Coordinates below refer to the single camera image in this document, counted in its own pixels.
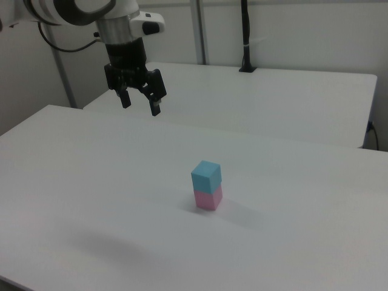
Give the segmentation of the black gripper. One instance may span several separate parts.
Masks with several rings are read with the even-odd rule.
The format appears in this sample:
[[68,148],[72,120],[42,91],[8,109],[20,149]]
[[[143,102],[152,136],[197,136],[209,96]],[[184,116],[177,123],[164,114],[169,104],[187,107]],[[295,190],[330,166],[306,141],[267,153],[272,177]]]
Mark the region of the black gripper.
[[152,116],[159,115],[161,98],[167,95],[167,91],[160,70],[148,70],[146,67],[143,39],[126,44],[107,44],[105,47],[110,60],[104,67],[108,87],[119,96],[122,107],[127,109],[131,106],[127,89],[133,88],[149,99]]

